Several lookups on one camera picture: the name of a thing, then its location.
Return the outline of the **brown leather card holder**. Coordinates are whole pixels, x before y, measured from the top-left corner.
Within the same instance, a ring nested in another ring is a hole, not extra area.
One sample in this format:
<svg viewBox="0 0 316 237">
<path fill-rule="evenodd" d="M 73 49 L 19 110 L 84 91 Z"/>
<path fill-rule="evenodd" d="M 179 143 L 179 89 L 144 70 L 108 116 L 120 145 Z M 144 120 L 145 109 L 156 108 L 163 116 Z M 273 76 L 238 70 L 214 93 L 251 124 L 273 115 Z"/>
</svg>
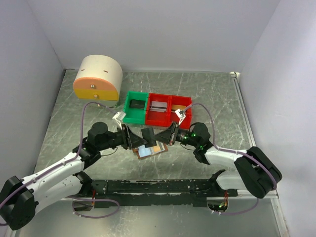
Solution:
<svg viewBox="0 0 316 237">
<path fill-rule="evenodd" d="M 164 146 L 165 146 L 165 151 L 164 152 L 167 152 L 168 148 L 167 148 L 167 146 L 165 144 L 164 144 Z M 161 153 L 157 153 L 157 154 L 152 154 L 151 147 L 150 148 L 145 148 L 144 145 L 140 146 L 138 148 L 134 148 L 134 149 L 132 149 L 132 151 L 133 151 L 134 155 L 137 156 L 137 158 L 139 160 L 146 159 L 146 158 L 153 157 L 155 155 L 164 153 L 164 152 L 161 152 Z"/>
</svg>

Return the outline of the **orange gold card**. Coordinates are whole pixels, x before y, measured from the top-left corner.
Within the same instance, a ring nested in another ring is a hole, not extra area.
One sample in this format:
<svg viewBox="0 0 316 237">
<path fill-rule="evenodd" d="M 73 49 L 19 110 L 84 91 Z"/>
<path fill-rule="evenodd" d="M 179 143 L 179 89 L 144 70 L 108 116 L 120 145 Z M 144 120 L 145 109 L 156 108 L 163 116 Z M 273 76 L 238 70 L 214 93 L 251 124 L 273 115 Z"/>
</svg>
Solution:
<svg viewBox="0 0 316 237">
<path fill-rule="evenodd" d="M 165 146 L 164 144 L 157 144 L 154 147 L 151 147 L 152 154 L 157 154 L 165 151 Z"/>
</svg>

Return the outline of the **black VIP card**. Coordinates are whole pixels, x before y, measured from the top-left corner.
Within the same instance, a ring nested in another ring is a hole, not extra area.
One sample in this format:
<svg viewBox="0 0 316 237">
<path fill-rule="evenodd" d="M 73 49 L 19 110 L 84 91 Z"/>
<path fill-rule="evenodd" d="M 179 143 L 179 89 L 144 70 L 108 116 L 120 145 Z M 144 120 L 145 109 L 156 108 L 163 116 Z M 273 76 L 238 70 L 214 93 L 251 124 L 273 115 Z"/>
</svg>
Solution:
<svg viewBox="0 0 316 237">
<path fill-rule="evenodd" d="M 129 103 L 129 107 L 133 109 L 143 110 L 145 108 L 145 104 L 146 104 L 145 100 L 131 99 Z"/>
</svg>

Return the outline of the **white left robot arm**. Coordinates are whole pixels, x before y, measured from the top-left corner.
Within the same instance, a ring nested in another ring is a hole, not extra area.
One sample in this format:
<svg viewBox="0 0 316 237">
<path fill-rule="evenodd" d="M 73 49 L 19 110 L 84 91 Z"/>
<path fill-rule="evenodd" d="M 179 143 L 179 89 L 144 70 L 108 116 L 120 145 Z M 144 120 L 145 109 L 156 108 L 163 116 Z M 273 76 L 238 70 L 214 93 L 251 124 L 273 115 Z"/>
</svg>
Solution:
<svg viewBox="0 0 316 237">
<path fill-rule="evenodd" d="M 105 123 L 96 122 L 80 144 L 58 162 L 22 179 L 12 176 L 6 180 L 0 191 L 3 226 L 18 230 L 62 198 L 90 195 L 92 184 L 83 171 L 101 158 L 101 151 L 118 146 L 132 150 L 150 142 L 150 135 L 138 136 L 125 124 L 110 132 Z"/>
</svg>

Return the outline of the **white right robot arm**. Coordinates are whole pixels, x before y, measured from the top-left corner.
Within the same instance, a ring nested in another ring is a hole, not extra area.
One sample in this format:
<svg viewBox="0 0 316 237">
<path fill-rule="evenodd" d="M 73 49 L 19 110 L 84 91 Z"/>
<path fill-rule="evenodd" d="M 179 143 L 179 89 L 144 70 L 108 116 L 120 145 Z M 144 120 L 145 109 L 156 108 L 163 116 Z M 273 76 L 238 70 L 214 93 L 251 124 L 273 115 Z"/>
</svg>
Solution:
<svg viewBox="0 0 316 237">
<path fill-rule="evenodd" d="M 167 145 L 179 142 L 194 147 L 193 154 L 198 162 L 206 165 L 218 164 L 236 172 L 221 171 L 210 183 L 210 192 L 221 196 L 228 189 L 247 190 L 256 198 L 264 198 L 275 190 L 282 174 L 265 153 L 253 146 L 247 150 L 230 150 L 216 147 L 210 141 L 210 133 L 204 123 L 197 122 L 193 129 L 181 129 L 176 122 L 154 135 L 155 140 Z"/>
</svg>

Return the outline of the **silver white card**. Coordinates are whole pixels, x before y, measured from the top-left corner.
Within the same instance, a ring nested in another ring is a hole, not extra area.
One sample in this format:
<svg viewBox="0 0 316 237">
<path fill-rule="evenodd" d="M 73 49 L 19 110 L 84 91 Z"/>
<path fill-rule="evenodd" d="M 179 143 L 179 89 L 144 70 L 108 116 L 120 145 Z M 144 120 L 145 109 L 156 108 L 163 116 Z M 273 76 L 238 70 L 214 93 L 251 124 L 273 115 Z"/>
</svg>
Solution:
<svg viewBox="0 0 316 237">
<path fill-rule="evenodd" d="M 162 112 L 162 113 L 166 112 L 167 111 L 167 102 L 151 101 L 150 111 Z"/>
</svg>

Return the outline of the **red middle plastic bin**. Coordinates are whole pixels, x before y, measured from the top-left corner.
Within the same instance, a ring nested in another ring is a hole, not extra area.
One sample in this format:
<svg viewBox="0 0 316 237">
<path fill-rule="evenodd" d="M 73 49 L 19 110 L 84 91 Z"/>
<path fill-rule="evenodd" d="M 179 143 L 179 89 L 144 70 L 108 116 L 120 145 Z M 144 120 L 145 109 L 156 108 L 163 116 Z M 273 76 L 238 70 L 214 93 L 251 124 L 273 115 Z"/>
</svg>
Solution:
<svg viewBox="0 0 316 237">
<path fill-rule="evenodd" d="M 153 111 L 151 109 L 152 102 L 165 103 L 164 111 Z M 166 94 L 149 93 L 145 125 L 167 127 L 171 114 L 171 96 Z"/>
</svg>

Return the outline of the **red plastic bin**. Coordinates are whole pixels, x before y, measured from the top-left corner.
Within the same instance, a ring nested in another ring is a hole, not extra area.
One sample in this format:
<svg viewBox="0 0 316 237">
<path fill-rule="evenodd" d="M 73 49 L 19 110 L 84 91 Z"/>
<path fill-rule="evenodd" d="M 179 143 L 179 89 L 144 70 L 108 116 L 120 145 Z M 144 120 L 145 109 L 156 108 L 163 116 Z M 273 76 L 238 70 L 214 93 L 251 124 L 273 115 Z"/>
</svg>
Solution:
<svg viewBox="0 0 316 237">
<path fill-rule="evenodd" d="M 171 96 L 171 105 L 184 105 L 184 106 L 189 106 L 192 104 L 192 99 L 191 97 L 185 97 L 185 96 L 178 96 L 178 95 L 172 95 Z M 181 129 L 189 129 L 191 125 L 191 120 L 192 120 L 192 109 L 189 108 L 186 110 L 186 118 L 180 125 Z M 179 118 L 176 116 L 175 111 L 171 111 L 170 114 L 170 122 L 179 122 Z"/>
<path fill-rule="evenodd" d="M 164 111 L 153 111 L 151 109 L 152 102 L 165 103 Z M 171 96 L 166 94 L 149 93 L 145 125 L 167 127 L 171 114 Z"/>
</svg>

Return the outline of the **red right plastic bin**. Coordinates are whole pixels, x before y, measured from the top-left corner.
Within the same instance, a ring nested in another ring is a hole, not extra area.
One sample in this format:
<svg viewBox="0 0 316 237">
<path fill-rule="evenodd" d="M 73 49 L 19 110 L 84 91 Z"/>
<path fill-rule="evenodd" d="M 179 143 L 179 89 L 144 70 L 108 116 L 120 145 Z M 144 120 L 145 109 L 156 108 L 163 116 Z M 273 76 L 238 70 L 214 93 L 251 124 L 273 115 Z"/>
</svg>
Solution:
<svg viewBox="0 0 316 237">
<path fill-rule="evenodd" d="M 172 95 L 171 96 L 171 105 L 184 105 L 184 106 L 189 106 L 192 104 L 192 99 L 191 97 L 185 97 L 185 96 L 178 96 L 178 95 Z M 189 129 L 191 125 L 191 120 L 192 120 L 192 109 L 189 108 L 186 110 L 186 118 L 180 125 L 181 129 Z M 179 118 L 176 116 L 175 111 L 171 111 L 170 114 L 170 122 L 179 122 Z"/>
</svg>

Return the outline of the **green plastic bin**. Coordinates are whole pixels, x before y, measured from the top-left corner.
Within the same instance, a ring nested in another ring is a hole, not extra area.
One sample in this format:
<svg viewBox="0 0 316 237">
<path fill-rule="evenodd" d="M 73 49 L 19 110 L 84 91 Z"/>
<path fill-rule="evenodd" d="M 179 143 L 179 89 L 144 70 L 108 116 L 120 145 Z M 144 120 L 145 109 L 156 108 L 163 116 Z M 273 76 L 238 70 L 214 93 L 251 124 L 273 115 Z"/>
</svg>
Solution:
<svg viewBox="0 0 316 237">
<path fill-rule="evenodd" d="M 123 109 L 126 113 L 126 116 L 123 119 L 124 123 L 145 124 L 148 97 L 148 92 L 128 91 Z M 131 99 L 145 100 L 145 108 L 143 110 L 130 108 L 129 103 Z"/>
</svg>

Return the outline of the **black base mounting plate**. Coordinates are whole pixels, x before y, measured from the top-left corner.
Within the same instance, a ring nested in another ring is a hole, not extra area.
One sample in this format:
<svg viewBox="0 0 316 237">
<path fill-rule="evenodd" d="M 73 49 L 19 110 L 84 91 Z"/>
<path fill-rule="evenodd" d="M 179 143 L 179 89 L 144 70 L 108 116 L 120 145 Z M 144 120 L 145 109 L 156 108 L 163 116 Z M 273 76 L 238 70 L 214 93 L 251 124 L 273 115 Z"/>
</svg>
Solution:
<svg viewBox="0 0 316 237">
<path fill-rule="evenodd" d="M 120 206 L 192 205 L 206 207 L 208 198 L 237 196 L 237 190 L 221 189 L 211 179 L 183 180 L 92 180 L 75 197 L 111 199 Z"/>
</svg>

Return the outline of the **round mini drawer cabinet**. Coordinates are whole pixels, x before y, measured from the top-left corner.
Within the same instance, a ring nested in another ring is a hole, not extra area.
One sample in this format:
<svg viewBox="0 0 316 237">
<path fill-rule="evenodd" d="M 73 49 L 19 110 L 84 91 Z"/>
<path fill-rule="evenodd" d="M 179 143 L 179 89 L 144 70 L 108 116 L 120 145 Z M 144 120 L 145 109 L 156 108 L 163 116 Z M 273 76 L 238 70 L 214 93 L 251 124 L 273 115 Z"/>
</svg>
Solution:
<svg viewBox="0 0 316 237">
<path fill-rule="evenodd" d="M 73 82 L 75 95 L 82 100 L 114 106 L 119 101 L 123 71 L 120 64 L 105 55 L 88 55 Z"/>
</svg>

